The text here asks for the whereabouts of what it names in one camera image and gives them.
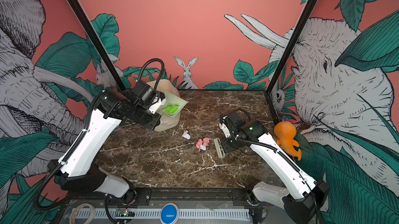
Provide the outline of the light green hand brush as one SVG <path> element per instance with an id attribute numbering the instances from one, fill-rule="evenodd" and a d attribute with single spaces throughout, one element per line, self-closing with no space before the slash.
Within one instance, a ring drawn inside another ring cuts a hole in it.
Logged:
<path id="1" fill-rule="evenodd" d="M 214 145 L 215 145 L 215 149 L 216 149 L 218 157 L 220 159 L 224 159 L 225 158 L 225 153 L 224 153 L 224 150 L 223 150 L 221 139 L 220 138 L 215 138 L 214 139 Z"/>

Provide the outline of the beige trash bin with liner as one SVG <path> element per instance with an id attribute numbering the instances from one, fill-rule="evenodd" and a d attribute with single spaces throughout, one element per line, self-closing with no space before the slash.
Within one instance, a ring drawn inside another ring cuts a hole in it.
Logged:
<path id="1" fill-rule="evenodd" d="M 180 97 L 180 94 L 168 79 L 161 79 L 156 90 L 164 93 L 166 99 L 166 102 L 157 110 L 157 113 L 161 115 L 161 118 L 160 124 L 154 129 L 155 132 L 162 132 L 175 127 L 179 123 L 180 113 L 170 117 L 166 112 L 163 111 L 163 109 L 170 104 L 170 100 L 167 99 L 167 95 Z"/>

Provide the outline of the light green dustpan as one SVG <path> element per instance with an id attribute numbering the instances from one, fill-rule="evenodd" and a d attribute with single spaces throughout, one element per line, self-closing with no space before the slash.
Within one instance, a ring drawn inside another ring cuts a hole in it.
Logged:
<path id="1" fill-rule="evenodd" d="M 169 93 L 165 92 L 165 103 L 162 104 L 159 109 L 158 113 L 161 115 L 167 115 L 169 117 L 174 117 L 176 116 L 188 103 L 187 101 L 181 99 L 180 97 Z"/>

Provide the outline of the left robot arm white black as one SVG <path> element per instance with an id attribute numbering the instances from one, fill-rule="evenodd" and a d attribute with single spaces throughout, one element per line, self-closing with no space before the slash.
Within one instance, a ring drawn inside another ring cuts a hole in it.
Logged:
<path id="1" fill-rule="evenodd" d="M 58 160 L 48 164 L 50 174 L 40 184 L 34 195 L 33 207 L 50 210 L 76 194 L 100 192 L 122 199 L 130 204 L 136 197 L 134 186 L 128 180 L 107 173 L 94 164 L 101 147 L 123 121 L 129 119 L 147 129 L 160 124 L 157 110 L 166 102 L 165 95 L 143 81 L 137 81 L 133 89 L 103 91 L 90 103 L 84 127 L 69 150 Z M 43 189 L 59 175 L 62 190 L 70 194 L 48 206 L 39 203 Z"/>

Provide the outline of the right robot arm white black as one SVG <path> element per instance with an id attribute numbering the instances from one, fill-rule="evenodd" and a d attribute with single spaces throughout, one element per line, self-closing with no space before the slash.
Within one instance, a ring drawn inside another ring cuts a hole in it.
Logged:
<path id="1" fill-rule="evenodd" d="M 260 123 L 239 115 L 240 109 L 229 114 L 219 114 L 219 127 L 223 138 L 214 140 L 218 156 L 247 146 L 259 155 L 285 185 L 277 187 L 263 181 L 246 188 L 245 197 L 249 205 L 268 203 L 283 209 L 296 224 L 326 222 L 321 207 L 325 203 L 330 187 L 321 180 L 316 181 L 302 170 L 294 159 L 302 159 L 302 151 L 295 140 L 297 130 L 291 122 L 279 122 L 274 127 L 276 139 Z"/>

